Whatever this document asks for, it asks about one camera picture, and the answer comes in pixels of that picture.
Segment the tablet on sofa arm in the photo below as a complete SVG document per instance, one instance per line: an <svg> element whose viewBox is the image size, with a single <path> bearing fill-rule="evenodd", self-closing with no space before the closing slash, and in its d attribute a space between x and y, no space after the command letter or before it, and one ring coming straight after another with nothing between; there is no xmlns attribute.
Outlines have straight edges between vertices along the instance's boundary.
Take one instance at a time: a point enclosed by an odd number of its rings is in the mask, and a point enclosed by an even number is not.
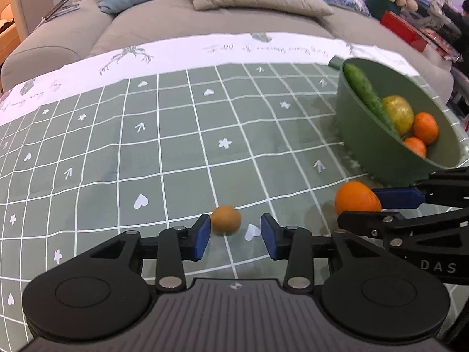
<svg viewBox="0 0 469 352"><path fill-rule="evenodd" d="M45 16L43 16L40 19L39 24L36 26L36 29L38 29L40 26L43 24L58 18L60 16L63 16L67 13L71 13L73 11L76 11L79 9L79 4L78 2L73 2L72 0L60 0L51 10L46 13Z"/></svg>

